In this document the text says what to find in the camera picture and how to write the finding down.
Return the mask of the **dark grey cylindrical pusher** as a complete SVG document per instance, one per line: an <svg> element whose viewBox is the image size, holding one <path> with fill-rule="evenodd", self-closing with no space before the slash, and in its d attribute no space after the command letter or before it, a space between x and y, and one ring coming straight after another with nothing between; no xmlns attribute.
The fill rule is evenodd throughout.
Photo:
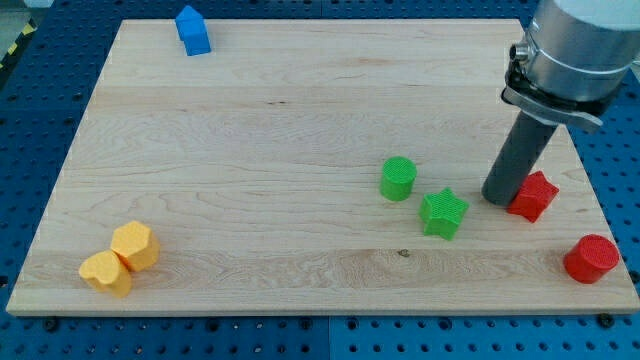
<svg viewBox="0 0 640 360"><path fill-rule="evenodd" d="M557 129L520 112L483 183L482 195L497 206L508 206Z"/></svg>

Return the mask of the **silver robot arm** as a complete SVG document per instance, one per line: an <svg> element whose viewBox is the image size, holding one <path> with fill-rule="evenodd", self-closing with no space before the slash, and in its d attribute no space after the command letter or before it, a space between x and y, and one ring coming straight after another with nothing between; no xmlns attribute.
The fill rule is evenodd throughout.
<svg viewBox="0 0 640 360"><path fill-rule="evenodd" d="M638 0L540 1L509 51L501 98L520 112L483 197L508 206L558 126L598 131L638 52Z"/></svg>

